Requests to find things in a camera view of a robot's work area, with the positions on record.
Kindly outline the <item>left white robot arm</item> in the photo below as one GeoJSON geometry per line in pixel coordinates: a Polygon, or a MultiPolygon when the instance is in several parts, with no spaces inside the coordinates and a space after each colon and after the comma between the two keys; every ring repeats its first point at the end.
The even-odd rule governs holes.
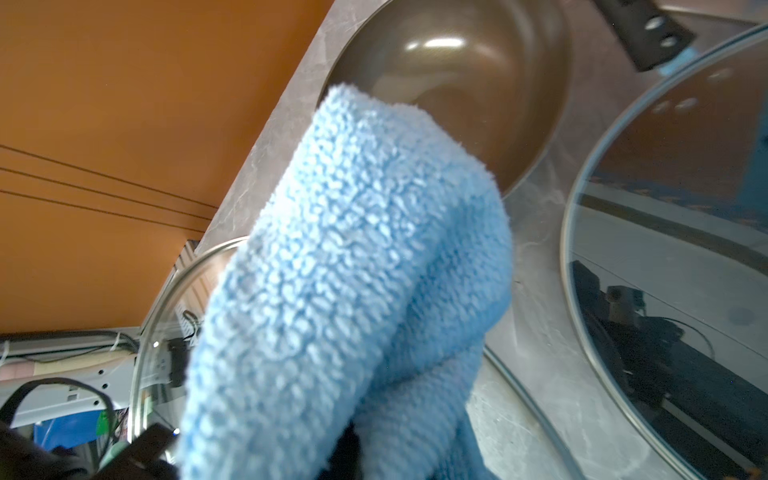
{"type": "Polygon", "coordinates": [[[130,329],[1,336],[1,402],[43,380],[6,424],[37,446],[86,448],[97,461],[121,437],[139,341],[130,329]]]}

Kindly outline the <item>large glass pot lid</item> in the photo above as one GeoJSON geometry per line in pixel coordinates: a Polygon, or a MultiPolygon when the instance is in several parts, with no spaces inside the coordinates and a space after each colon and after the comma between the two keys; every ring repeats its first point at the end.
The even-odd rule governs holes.
{"type": "MultiPolygon", "coordinates": [[[[199,340],[202,318],[219,275],[246,241],[245,236],[236,237],[197,256],[193,255],[194,250],[180,255],[175,275],[169,277],[142,327],[131,387],[128,441],[138,442],[156,424],[179,434],[189,354],[199,340]]],[[[521,382],[487,346],[483,353],[481,377],[494,376],[492,386],[499,387],[509,400],[514,395],[516,402],[525,405],[559,457],[561,468],[567,472],[565,478],[586,479],[561,436],[521,382]]]]}

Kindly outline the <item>light blue microfibre cloth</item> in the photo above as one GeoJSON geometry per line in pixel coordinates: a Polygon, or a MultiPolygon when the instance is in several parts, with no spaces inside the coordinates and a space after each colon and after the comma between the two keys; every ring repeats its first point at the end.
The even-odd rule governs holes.
{"type": "Polygon", "coordinates": [[[185,479],[487,479],[466,404],[511,300],[495,180],[425,112],[333,87],[207,307],[185,479]]]}

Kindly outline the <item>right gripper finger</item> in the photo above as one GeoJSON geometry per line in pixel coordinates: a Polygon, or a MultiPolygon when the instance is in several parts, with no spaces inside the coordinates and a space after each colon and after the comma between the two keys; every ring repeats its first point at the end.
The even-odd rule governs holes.
{"type": "Polygon", "coordinates": [[[154,424],[100,468],[92,479],[179,479],[178,469],[161,458],[175,439],[176,435],[172,430],[163,425],[154,424]]]}

